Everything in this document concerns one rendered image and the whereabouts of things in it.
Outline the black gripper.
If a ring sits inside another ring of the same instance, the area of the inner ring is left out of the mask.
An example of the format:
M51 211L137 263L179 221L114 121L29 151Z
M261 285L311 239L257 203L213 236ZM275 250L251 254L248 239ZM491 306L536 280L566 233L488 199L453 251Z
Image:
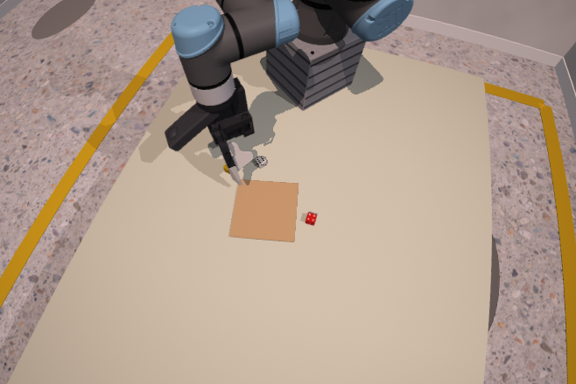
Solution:
M210 134L214 136L215 144L219 144L221 154L228 167L231 178L238 185L242 185L238 171L251 162L254 155L251 151L240 150L237 143L227 143L226 140L241 135L246 137L254 134L255 131L252 116L248 110L245 89L237 77L234 78L234 82L235 92L225 102L214 106L206 106L197 102L197 105L205 111L218 112L220 114L220 116L207 127ZM233 157L229 152L228 147L230 148Z

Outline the red die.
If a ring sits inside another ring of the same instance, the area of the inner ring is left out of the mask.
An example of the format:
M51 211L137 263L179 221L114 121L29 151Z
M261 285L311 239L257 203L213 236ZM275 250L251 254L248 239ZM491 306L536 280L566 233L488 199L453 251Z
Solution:
M316 221L316 217L317 217L317 214L308 213L306 216L306 224L314 226L315 221Z

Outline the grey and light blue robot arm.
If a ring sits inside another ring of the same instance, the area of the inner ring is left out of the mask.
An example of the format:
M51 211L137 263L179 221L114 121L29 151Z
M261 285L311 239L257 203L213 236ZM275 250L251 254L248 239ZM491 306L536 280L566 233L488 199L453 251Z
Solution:
M296 38L313 45L331 45L344 39L348 28L363 41L376 41L403 23L414 3L414 0L215 1L225 14L210 5L194 5L180 11L171 24L175 50L193 98L206 106L219 105L235 92L230 63L278 48ZM204 111L197 102L165 131L170 149L179 151L220 116L218 112Z

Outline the white die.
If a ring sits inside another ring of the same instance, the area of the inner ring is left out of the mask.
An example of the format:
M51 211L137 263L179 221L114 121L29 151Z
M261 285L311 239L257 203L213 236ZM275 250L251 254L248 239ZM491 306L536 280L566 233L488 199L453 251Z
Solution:
M263 156L256 158L256 164L260 169L263 168L265 165L267 165L266 160Z

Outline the tan flat mat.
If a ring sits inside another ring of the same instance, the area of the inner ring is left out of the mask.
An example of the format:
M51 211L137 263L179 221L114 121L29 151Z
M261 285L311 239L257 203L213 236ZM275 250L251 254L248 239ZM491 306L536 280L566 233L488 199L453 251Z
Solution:
M229 237L294 242L299 184L241 181Z

